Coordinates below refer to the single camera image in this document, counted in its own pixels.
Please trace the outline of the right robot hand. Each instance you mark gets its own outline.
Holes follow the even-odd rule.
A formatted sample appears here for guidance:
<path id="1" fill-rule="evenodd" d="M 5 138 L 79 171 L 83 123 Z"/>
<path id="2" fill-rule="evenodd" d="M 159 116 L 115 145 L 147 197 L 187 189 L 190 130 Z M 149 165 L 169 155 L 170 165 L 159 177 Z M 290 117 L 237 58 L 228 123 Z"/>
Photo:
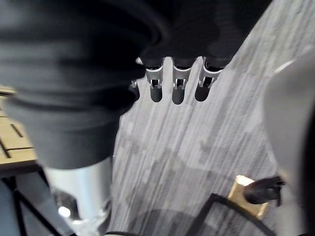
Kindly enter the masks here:
<path id="1" fill-rule="evenodd" d="M 113 152 L 120 119 L 147 78 L 162 99 L 173 61 L 173 103 L 203 64 L 195 99 L 211 86 L 270 5 L 268 0 L 3 0 L 4 102 L 35 148 L 59 215 L 79 236 L 103 236 L 111 217 Z"/>

